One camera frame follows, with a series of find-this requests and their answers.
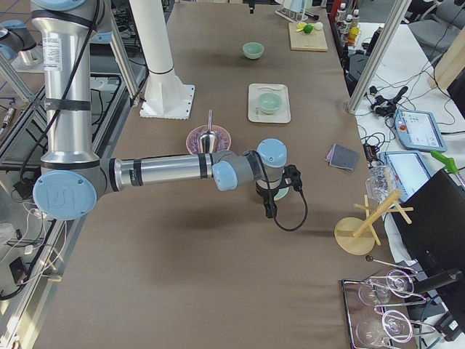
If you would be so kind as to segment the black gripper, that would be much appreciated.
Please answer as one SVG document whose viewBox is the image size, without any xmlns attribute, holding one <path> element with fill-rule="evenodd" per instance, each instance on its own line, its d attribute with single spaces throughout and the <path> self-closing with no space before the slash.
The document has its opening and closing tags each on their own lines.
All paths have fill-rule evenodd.
<svg viewBox="0 0 465 349">
<path fill-rule="evenodd" d="M 297 193 L 302 193 L 301 172 L 295 165 L 287 165 L 283 168 L 265 166 L 262 171 L 262 179 L 256 181 L 256 193 L 262 199 L 267 218 L 275 218 L 276 201 L 274 195 L 281 189 L 289 187 Z"/>
</svg>

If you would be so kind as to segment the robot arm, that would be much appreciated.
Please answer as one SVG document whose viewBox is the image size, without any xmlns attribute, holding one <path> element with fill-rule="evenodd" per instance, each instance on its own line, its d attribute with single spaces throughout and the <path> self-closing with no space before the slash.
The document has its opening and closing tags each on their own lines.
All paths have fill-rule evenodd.
<svg viewBox="0 0 465 349">
<path fill-rule="evenodd" d="M 88 214 L 97 200 L 126 187 L 158 182 L 213 178 L 221 191 L 254 182 L 266 215 L 275 219 L 274 197 L 292 187 L 302 191 L 299 170 L 287 162 L 276 139 L 254 151 L 101 159 L 92 145 L 90 41 L 111 29 L 108 1 L 33 1 L 33 24 L 41 31 L 44 53 L 47 152 L 33 186 L 37 207 L 58 220 Z"/>
</svg>

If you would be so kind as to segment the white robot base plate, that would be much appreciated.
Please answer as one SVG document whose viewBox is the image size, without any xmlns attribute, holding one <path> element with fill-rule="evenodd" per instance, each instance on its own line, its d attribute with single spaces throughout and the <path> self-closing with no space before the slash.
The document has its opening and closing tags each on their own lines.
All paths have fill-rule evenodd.
<svg viewBox="0 0 465 349">
<path fill-rule="evenodd" d="M 187 120 L 193 106 L 195 86 L 182 83 L 174 85 L 149 81 L 145 101 L 140 109 L 143 118 Z"/>
</svg>

